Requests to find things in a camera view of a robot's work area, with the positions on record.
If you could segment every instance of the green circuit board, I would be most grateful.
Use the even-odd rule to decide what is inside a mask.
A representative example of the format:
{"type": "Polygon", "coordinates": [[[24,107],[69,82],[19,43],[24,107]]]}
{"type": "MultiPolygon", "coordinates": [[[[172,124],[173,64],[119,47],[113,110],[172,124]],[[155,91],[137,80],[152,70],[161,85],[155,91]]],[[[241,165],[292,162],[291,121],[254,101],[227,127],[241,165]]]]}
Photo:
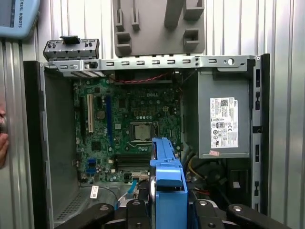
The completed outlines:
{"type": "Polygon", "coordinates": [[[81,79],[75,80],[73,89],[81,180],[126,182],[125,174],[145,175],[147,170],[117,164],[116,157],[150,158],[151,139],[156,136],[170,139],[177,153],[182,150],[181,91],[174,84],[118,85],[106,78],[81,79]]]}

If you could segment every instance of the blue plastic bracket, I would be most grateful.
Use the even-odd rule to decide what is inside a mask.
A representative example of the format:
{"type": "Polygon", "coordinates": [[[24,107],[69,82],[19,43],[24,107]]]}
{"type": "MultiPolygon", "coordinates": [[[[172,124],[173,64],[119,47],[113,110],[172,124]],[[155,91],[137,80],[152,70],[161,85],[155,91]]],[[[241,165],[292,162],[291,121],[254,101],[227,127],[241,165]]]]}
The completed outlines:
{"type": "Polygon", "coordinates": [[[187,228],[187,187],[181,162],[167,138],[153,138],[156,170],[156,228],[187,228]]]}

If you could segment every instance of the pink sticker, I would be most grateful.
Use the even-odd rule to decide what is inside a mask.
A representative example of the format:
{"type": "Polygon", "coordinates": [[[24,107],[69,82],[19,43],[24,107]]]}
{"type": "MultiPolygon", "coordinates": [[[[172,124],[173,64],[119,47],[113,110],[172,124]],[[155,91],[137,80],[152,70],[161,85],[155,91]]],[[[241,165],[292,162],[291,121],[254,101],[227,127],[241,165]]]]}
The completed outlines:
{"type": "Polygon", "coordinates": [[[212,156],[219,156],[219,152],[218,152],[218,151],[214,151],[214,150],[210,150],[209,155],[212,155],[212,156]]]}

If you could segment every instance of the barcode sticker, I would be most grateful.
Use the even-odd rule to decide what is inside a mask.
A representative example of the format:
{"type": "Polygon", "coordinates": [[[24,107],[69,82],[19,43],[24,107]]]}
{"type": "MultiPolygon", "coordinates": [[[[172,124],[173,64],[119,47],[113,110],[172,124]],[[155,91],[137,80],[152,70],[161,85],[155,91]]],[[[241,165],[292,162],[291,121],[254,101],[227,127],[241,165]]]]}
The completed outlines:
{"type": "Polygon", "coordinates": [[[238,101],[211,98],[211,149],[238,147],[238,101]]]}
{"type": "Polygon", "coordinates": [[[99,192],[99,187],[98,186],[92,186],[90,198],[91,199],[96,199],[98,192],[99,192]]]}

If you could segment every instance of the human hand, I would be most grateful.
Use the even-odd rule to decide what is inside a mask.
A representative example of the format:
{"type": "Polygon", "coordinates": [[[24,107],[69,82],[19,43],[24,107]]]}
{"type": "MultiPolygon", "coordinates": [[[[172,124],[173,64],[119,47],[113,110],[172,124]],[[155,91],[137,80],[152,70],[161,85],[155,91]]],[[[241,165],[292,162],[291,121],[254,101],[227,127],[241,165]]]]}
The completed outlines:
{"type": "MultiPolygon", "coordinates": [[[[3,122],[1,118],[5,115],[5,111],[0,108],[0,124],[3,122]]],[[[7,134],[0,134],[0,168],[4,166],[6,151],[9,146],[9,136],[7,134]]]]}

